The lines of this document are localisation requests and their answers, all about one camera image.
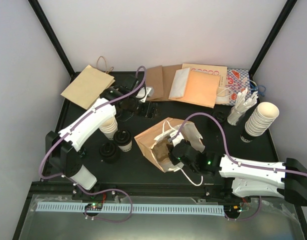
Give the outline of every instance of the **black cup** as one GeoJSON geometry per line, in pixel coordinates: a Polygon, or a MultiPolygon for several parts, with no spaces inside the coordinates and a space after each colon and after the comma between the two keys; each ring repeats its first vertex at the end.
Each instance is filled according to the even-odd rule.
{"type": "Polygon", "coordinates": [[[130,151],[130,149],[132,148],[131,141],[132,141],[132,134],[128,130],[120,129],[116,131],[113,135],[113,142],[117,144],[118,147],[123,152],[130,151]]]}
{"type": "Polygon", "coordinates": [[[119,160],[121,150],[113,142],[101,144],[99,153],[102,160],[108,164],[115,163],[119,160]]]}
{"type": "Polygon", "coordinates": [[[245,143],[250,143],[252,142],[254,139],[256,138],[256,136],[251,136],[245,128],[243,128],[242,134],[240,136],[240,139],[242,141],[244,141],[245,143]]]}
{"type": "MultiPolygon", "coordinates": [[[[221,126],[223,126],[227,120],[226,114],[224,114],[222,111],[214,110],[211,113],[211,116],[213,116],[221,126]]],[[[207,126],[213,131],[220,131],[217,124],[210,118],[208,118],[207,126]]]]}

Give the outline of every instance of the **brown paper bag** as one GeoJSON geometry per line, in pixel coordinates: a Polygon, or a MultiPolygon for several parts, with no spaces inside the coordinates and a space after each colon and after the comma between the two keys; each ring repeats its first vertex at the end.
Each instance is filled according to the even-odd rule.
{"type": "MultiPolygon", "coordinates": [[[[181,166],[178,164],[174,166],[171,163],[167,149],[168,136],[170,133],[176,132],[183,122],[184,120],[168,117],[134,137],[144,157],[164,173],[174,171],[183,166],[182,163],[181,166]]],[[[185,140],[190,141],[194,149],[200,152],[205,149],[205,146],[201,142],[203,137],[193,122],[187,121],[181,129],[181,134],[185,140]]]]}
{"type": "Polygon", "coordinates": [[[113,76],[88,65],[61,96],[87,110],[113,82],[113,76]]]}
{"type": "Polygon", "coordinates": [[[155,100],[164,96],[164,84],[163,84],[163,66],[156,66],[147,69],[147,77],[145,84],[148,87],[153,88],[153,95],[148,97],[147,100],[155,100]]]}
{"type": "Polygon", "coordinates": [[[170,101],[169,100],[170,89],[172,88],[176,71],[179,69],[182,69],[182,65],[172,65],[172,66],[162,67],[163,97],[153,99],[152,101],[170,101]]]}

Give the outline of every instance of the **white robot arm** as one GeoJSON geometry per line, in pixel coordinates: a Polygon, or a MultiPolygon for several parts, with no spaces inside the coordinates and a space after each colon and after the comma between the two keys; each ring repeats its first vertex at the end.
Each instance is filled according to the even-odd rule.
{"type": "Polygon", "coordinates": [[[201,153],[195,150],[188,141],[181,140],[169,146],[169,158],[173,165],[179,162],[200,175],[209,175],[226,179],[224,186],[218,187],[216,197],[208,192],[209,197],[219,199],[226,194],[239,198],[249,196],[270,196],[284,198],[287,202],[307,206],[307,177],[283,171],[265,170],[257,167],[293,170],[307,173],[307,169],[296,159],[287,158],[286,162],[260,162],[235,158],[233,163],[225,154],[214,152],[201,153]]]}
{"type": "Polygon", "coordinates": [[[146,102],[146,98],[151,96],[153,92],[152,87],[146,87],[146,91],[143,87],[134,97],[118,101],[117,105],[107,104],[99,108],[99,106],[107,103],[110,99],[122,95],[112,87],[106,89],[104,91],[105,97],[98,98],[75,122],[58,133],[51,131],[47,134],[46,152],[55,144],[57,139],[65,136],[59,147],[51,153],[49,162],[59,171],[63,172],[66,177],[71,178],[84,189],[90,190],[97,182],[97,178],[83,165],[80,159],[84,152],[82,150],[83,144],[102,124],[115,117],[116,107],[121,107],[120,110],[122,111],[136,113],[146,118],[154,117],[157,104],[146,102]]]}

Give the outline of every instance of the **white rope handle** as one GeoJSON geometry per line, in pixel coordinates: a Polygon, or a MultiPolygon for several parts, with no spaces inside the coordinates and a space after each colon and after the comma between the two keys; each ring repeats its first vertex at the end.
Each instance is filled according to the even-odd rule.
{"type": "Polygon", "coordinates": [[[185,175],[185,177],[189,180],[189,182],[192,183],[192,185],[195,185],[196,187],[199,187],[201,184],[203,184],[204,181],[204,177],[201,176],[201,182],[199,184],[195,184],[188,176],[187,174],[184,172],[184,170],[182,168],[180,168],[180,170],[182,171],[183,175],[185,175]]]}
{"type": "Polygon", "coordinates": [[[221,92],[219,92],[219,93],[217,93],[217,97],[218,98],[226,98],[226,97],[229,97],[230,95],[231,95],[231,93],[229,94],[229,95],[227,95],[227,96],[218,96],[219,94],[221,94],[223,91],[226,91],[226,90],[229,90],[229,92],[234,92],[234,91],[232,91],[231,89],[230,89],[230,87],[226,87],[226,88],[224,88],[224,90],[222,90],[221,92]]]}
{"type": "Polygon", "coordinates": [[[168,120],[164,121],[163,124],[162,124],[162,136],[165,134],[165,123],[168,123],[169,127],[172,129],[172,130],[177,130],[175,128],[173,128],[171,125],[170,125],[170,122],[168,120]]]}

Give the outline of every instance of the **black table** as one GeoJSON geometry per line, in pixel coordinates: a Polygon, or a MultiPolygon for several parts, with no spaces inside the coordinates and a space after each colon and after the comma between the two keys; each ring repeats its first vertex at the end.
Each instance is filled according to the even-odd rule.
{"type": "MultiPolygon", "coordinates": [[[[114,76],[116,83],[123,83],[127,75],[134,75],[135,73],[115,72],[111,74],[114,76]]],[[[250,143],[245,143],[240,139],[245,122],[254,111],[254,108],[250,109],[246,113],[243,121],[238,126],[232,126],[227,122],[223,126],[229,153],[233,157],[242,159],[261,162],[277,162],[278,157],[268,130],[250,143]]],[[[135,115],[127,121],[118,121],[118,128],[127,129],[133,136],[136,136],[167,117],[185,119],[190,114],[196,112],[211,114],[213,110],[218,110],[228,114],[231,106],[215,105],[214,109],[212,109],[183,102],[164,101],[158,102],[158,109],[160,111],[160,115],[154,119],[148,119],[135,115]]],[[[83,108],[67,101],[60,116],[60,121],[57,126],[58,129],[56,130],[59,131],[67,127],[84,112],[85,110],[83,108]]],[[[220,131],[212,130],[207,126],[207,117],[195,116],[190,121],[195,123],[197,129],[203,136],[202,142],[205,145],[206,151],[218,152],[222,154],[225,153],[221,133],[220,131]]],[[[160,171],[142,155],[137,143],[134,140],[132,143],[132,149],[129,152],[122,152],[118,162],[114,164],[101,162],[99,147],[100,144],[105,141],[108,141],[108,139],[100,132],[100,130],[96,130],[96,132],[93,133],[84,144],[87,155],[83,159],[83,164],[93,175],[97,177],[100,183],[113,187],[118,187],[121,185],[142,186],[145,187],[144,189],[148,189],[149,186],[186,187],[190,189],[197,188],[191,185],[191,183],[180,171],[166,173],[160,171]]],[[[56,170],[54,169],[49,169],[49,171],[52,174],[56,173],[56,170]]],[[[197,174],[191,172],[189,169],[187,169],[186,172],[193,181],[199,182],[200,177],[197,174]]],[[[219,176],[216,178],[205,177],[203,183],[205,185],[210,185],[218,184],[220,181],[221,179],[219,176]]]]}

